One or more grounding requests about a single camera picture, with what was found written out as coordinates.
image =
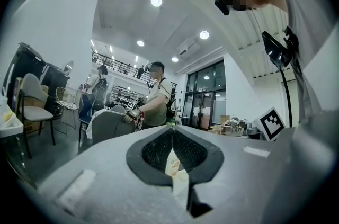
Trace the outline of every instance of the air conditioner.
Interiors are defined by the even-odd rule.
[[[188,58],[199,49],[200,46],[196,44],[195,40],[192,38],[185,39],[185,41],[177,48],[181,58]]]

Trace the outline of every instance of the chair leg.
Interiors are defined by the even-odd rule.
[[[39,135],[41,134],[42,123],[43,123],[43,121],[40,121],[40,125],[39,125]]]
[[[26,134],[26,131],[25,131],[25,122],[24,122],[24,120],[23,120],[22,124],[23,124],[23,139],[25,141],[27,155],[28,155],[28,158],[32,159],[30,148],[28,147],[27,134]]]
[[[79,145],[80,145],[80,136],[81,136],[81,126],[83,125],[82,122],[80,122],[80,129],[79,129]]]
[[[53,120],[50,120],[50,123],[51,123],[52,142],[53,142],[53,145],[55,146],[54,130],[53,130]]]

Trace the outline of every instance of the black cable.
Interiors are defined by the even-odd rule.
[[[288,91],[288,87],[287,87],[287,82],[285,79],[285,75],[283,73],[283,71],[280,69],[279,70],[282,76],[282,81],[284,83],[285,86],[285,91],[286,91],[286,97],[287,97],[287,106],[288,106],[288,118],[289,118],[289,122],[290,122],[290,127],[292,127],[292,110],[291,110],[291,99],[290,99],[290,93]]]

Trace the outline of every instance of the glass door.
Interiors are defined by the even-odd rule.
[[[194,95],[191,113],[192,114],[191,127],[196,128],[199,125],[200,105],[201,105],[201,94]]]
[[[208,130],[210,125],[210,116],[212,109],[212,93],[204,93],[201,95],[201,107],[200,107],[200,128]]]

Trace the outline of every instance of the sleeve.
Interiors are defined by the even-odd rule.
[[[166,96],[166,104],[169,102],[171,98],[171,92],[172,92],[172,84],[170,80],[165,79],[160,84],[159,94],[165,94]]]
[[[97,79],[97,74],[93,74],[88,80],[87,80],[87,85],[89,86],[93,86],[93,84],[95,83]]]

